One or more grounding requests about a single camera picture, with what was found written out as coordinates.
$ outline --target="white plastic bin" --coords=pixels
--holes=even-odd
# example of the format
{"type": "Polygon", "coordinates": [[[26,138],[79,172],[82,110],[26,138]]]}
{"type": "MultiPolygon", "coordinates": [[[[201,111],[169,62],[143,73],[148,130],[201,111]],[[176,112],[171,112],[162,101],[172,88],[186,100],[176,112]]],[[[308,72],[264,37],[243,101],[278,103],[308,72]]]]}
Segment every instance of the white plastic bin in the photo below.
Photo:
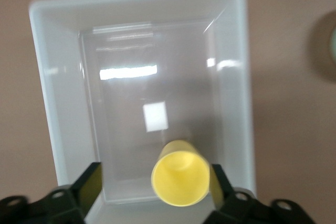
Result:
{"type": "Polygon", "coordinates": [[[58,183],[94,161],[92,223],[201,223],[150,175],[187,138],[233,186],[255,192],[245,0],[36,0],[29,10],[58,183]]]}

